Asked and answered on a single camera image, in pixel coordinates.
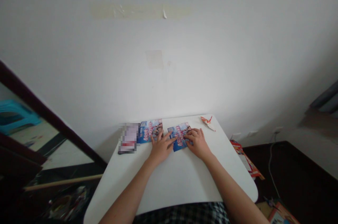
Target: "mirror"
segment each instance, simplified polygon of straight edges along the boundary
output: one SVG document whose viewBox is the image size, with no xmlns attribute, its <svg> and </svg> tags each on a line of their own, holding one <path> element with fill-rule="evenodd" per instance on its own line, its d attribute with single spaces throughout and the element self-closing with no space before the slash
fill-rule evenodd
<svg viewBox="0 0 338 224">
<path fill-rule="evenodd" d="M 27 181 L 25 187 L 93 176 L 104 172 L 103 168 L 95 164 L 3 84 L 0 84 L 0 133 L 4 135 L 3 138 L 10 137 L 33 151 L 32 155 L 46 158 L 43 164 L 32 164 L 36 166 L 35 177 L 31 179 L 33 171 L 30 172 L 27 176 L 30 180 Z"/>
</svg>

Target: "checkered clothing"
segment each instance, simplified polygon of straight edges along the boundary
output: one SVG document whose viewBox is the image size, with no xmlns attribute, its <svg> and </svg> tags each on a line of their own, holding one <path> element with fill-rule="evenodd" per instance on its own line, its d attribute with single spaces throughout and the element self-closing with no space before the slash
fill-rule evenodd
<svg viewBox="0 0 338 224">
<path fill-rule="evenodd" d="M 133 223 L 226 223 L 230 224 L 223 202 L 171 206 L 143 213 Z"/>
</svg>

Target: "origami crane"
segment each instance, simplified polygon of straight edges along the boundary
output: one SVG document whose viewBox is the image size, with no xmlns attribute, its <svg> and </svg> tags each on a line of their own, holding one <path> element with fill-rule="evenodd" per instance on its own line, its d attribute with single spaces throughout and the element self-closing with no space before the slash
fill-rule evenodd
<svg viewBox="0 0 338 224">
<path fill-rule="evenodd" d="M 205 123 L 211 130 L 216 131 L 214 126 L 211 124 L 212 116 L 211 116 L 210 120 L 208 120 L 204 117 L 201 117 L 201 119 L 202 119 L 203 123 Z"/>
</svg>

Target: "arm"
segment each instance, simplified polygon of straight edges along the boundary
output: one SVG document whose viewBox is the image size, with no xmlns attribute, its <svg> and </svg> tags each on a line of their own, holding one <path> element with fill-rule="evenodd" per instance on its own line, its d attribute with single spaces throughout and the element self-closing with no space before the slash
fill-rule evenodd
<svg viewBox="0 0 338 224">
<path fill-rule="evenodd" d="M 236 223 L 269 223 L 258 207 L 223 168 L 216 156 L 211 153 L 202 129 L 193 129 L 185 137 L 194 143 L 194 145 L 187 143 L 188 148 L 207 166 L 230 216 Z"/>
<path fill-rule="evenodd" d="M 151 137 L 152 150 L 148 159 L 144 162 L 133 180 L 128 184 L 124 191 L 115 200 L 100 221 L 100 224 L 106 223 L 132 223 L 136 211 L 142 199 L 147 182 L 155 168 L 163 162 L 173 151 L 173 142 L 177 138 L 168 139 L 170 133 L 163 137 L 161 131 L 157 141 Z"/>
</svg>

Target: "pixelated card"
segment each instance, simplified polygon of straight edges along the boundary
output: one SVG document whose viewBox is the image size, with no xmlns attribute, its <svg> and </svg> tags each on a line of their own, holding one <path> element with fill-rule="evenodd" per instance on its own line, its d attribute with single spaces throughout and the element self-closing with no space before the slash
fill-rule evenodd
<svg viewBox="0 0 338 224">
<path fill-rule="evenodd" d="M 154 140 L 157 140 L 158 133 L 162 129 L 162 119 L 141 122 L 137 143 L 151 142 L 150 135 L 154 137 Z"/>
<path fill-rule="evenodd" d="M 190 140 L 183 138 L 183 136 L 187 134 L 189 131 L 191 131 L 191 127 L 187 122 L 179 124 L 176 127 L 168 128 L 168 132 L 171 132 L 170 138 L 175 138 L 177 136 L 177 140 L 173 143 L 174 152 L 187 147 L 186 141 Z"/>
<path fill-rule="evenodd" d="M 122 132 L 118 154 L 129 154 L 136 151 L 139 125 L 139 123 L 127 125 L 126 130 Z"/>
</svg>

